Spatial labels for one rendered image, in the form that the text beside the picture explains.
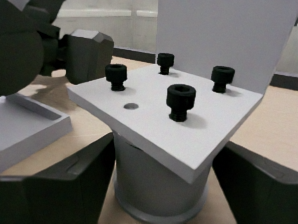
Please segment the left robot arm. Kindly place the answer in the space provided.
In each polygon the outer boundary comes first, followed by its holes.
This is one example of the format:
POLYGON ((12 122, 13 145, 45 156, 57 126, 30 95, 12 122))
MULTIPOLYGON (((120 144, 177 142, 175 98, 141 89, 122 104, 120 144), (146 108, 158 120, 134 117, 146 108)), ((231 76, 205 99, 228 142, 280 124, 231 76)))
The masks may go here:
POLYGON ((52 23, 65 1, 0 0, 0 97, 17 93, 37 77, 44 57, 39 33, 60 38, 60 27, 52 23))

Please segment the black socket head screw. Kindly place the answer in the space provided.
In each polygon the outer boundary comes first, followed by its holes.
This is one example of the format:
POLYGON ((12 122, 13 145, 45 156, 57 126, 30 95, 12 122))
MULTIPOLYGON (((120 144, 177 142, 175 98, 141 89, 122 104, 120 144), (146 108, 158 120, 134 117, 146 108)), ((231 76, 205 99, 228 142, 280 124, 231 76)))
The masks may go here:
POLYGON ((213 67, 211 81, 214 82, 213 92, 224 93, 227 84, 231 84, 234 78, 235 69, 226 66, 213 67))
POLYGON ((168 75, 169 69, 174 65, 174 55, 169 53, 159 53, 157 57, 157 65, 160 67, 160 75, 168 75))
POLYGON ((194 108, 196 93, 194 87, 186 84, 172 84, 167 88, 166 105, 171 108, 171 120, 186 120, 187 110, 194 108))
POLYGON ((109 64, 105 67, 106 81, 111 82, 112 91, 123 91, 127 77, 127 66, 124 64, 109 64))

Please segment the grey cylinder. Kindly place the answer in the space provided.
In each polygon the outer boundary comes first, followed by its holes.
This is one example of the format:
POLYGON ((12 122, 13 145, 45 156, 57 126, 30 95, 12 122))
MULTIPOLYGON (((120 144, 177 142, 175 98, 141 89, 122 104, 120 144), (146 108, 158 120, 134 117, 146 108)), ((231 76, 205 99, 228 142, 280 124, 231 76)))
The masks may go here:
POLYGON ((116 159, 114 193, 130 217, 142 224, 186 224, 201 212, 214 158, 190 184, 110 129, 116 159))

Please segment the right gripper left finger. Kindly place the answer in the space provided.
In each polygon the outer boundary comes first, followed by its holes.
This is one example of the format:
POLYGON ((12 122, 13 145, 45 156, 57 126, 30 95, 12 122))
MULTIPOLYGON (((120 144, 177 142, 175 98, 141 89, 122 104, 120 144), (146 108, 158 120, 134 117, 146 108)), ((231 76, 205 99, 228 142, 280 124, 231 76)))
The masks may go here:
POLYGON ((98 224, 115 160, 109 132, 34 176, 0 175, 0 224, 98 224))

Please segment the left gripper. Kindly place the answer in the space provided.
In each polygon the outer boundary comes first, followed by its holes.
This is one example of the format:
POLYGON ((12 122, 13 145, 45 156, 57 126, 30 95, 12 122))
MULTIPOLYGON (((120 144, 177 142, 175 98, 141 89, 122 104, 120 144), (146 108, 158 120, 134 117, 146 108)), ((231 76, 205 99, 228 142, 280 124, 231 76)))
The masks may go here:
POLYGON ((44 48, 39 75, 52 77, 52 70, 66 70, 65 76, 73 85, 106 77, 105 67, 111 64, 114 47, 111 36, 83 29, 64 34, 62 39, 39 34, 44 48))

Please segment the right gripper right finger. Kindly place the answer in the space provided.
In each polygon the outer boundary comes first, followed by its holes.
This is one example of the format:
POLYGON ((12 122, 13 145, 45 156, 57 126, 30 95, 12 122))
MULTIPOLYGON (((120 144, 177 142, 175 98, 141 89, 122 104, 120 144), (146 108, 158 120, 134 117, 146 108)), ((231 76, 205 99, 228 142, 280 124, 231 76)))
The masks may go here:
POLYGON ((232 141, 213 171, 237 224, 298 224, 298 171, 232 141))

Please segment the white metal bracket with holes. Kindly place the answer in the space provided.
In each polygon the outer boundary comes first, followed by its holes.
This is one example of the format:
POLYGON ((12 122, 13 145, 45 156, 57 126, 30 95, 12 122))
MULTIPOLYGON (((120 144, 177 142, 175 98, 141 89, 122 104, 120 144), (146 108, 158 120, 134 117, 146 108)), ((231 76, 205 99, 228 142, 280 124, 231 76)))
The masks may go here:
POLYGON ((298 17, 298 0, 158 0, 155 64, 67 87, 69 99, 192 184, 262 103, 298 17), (159 53, 173 54, 160 75, 159 53), (213 67, 235 69, 213 92, 213 67), (197 91, 184 122, 170 119, 167 88, 197 91), (135 108, 135 110, 126 110, 135 108))

